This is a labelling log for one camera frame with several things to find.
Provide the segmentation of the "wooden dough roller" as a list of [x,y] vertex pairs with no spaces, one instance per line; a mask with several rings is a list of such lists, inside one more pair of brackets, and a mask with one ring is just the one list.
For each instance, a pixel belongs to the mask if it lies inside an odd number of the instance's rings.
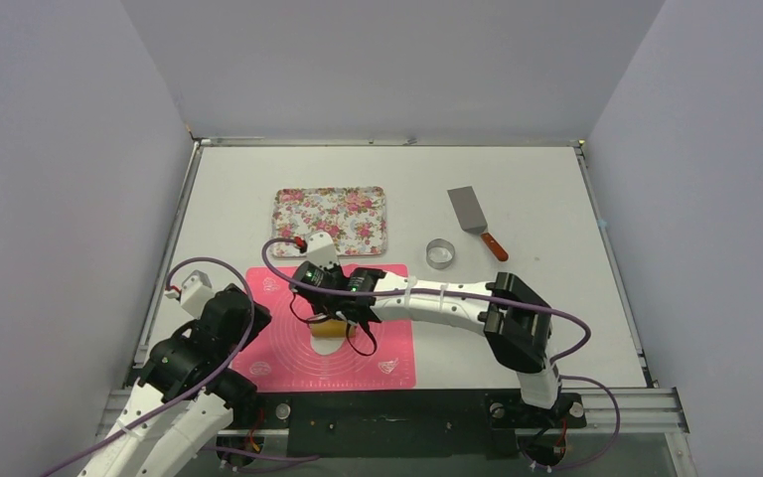
[[317,321],[309,325],[311,336],[314,338],[353,338],[355,327],[342,320]]

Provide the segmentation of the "white dough piece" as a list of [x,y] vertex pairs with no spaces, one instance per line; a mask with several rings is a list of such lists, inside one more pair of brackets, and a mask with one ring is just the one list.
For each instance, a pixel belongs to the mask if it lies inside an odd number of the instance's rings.
[[310,346],[311,349],[321,357],[331,356],[341,350],[344,346],[349,347],[345,336],[317,337],[314,335],[310,337]]

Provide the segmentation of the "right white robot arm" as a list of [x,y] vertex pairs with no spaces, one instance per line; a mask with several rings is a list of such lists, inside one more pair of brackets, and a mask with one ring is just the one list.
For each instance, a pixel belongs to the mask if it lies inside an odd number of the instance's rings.
[[559,413],[561,383],[551,361],[551,315],[493,301],[532,298],[536,306],[546,305],[511,273],[501,272],[492,281],[443,283],[368,267],[346,275],[338,265],[325,268],[305,261],[290,283],[314,313],[367,333],[374,324],[409,320],[482,336],[496,361],[517,374],[523,416],[545,424]]

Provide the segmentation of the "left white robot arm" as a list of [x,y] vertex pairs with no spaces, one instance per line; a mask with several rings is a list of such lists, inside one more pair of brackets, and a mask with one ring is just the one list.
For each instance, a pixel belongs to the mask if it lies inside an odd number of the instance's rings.
[[83,476],[174,476],[220,430],[255,418],[255,384],[224,362],[270,324],[269,310],[233,284],[215,291],[197,276],[166,295],[192,318],[152,348]]

